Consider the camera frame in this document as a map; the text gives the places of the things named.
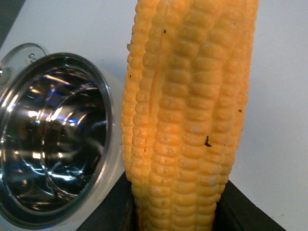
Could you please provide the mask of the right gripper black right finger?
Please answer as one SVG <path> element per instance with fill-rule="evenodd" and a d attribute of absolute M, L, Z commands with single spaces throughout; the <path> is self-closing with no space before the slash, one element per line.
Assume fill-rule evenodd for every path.
<path fill-rule="evenodd" d="M 284 228 L 228 181 L 217 204 L 213 230 L 284 231 Z"/>

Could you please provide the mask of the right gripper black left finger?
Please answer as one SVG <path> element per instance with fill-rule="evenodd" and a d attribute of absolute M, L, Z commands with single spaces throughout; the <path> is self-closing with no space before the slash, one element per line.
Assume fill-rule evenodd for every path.
<path fill-rule="evenodd" d="M 79 231 L 137 231 L 131 183 L 123 173 L 101 204 L 79 226 Z"/>

